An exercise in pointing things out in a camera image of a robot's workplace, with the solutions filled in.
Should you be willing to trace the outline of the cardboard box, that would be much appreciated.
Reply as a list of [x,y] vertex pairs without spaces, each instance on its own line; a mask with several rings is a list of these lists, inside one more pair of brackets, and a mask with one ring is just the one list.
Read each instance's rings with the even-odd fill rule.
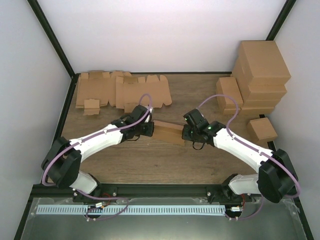
[[174,145],[185,145],[182,139],[183,125],[154,120],[154,131],[152,138]]

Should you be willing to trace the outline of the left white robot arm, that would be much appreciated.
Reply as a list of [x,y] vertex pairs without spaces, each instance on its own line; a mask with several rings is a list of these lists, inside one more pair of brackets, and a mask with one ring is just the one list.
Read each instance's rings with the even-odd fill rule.
[[75,189],[83,192],[89,201],[97,202],[102,189],[91,174],[80,171],[82,162],[108,147],[133,141],[135,137],[151,137],[154,131],[152,112],[152,107],[138,105],[131,113],[89,135],[71,140],[57,138],[41,164],[41,183],[59,189]]

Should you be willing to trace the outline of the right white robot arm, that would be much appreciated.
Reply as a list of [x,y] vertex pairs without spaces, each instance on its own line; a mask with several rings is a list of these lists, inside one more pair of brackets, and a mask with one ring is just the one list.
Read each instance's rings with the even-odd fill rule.
[[224,150],[255,170],[254,174],[233,174],[224,181],[223,198],[229,202],[241,194],[261,195],[272,203],[298,195],[298,177],[288,153],[260,147],[232,132],[226,125],[209,123],[198,109],[184,116],[182,139]]

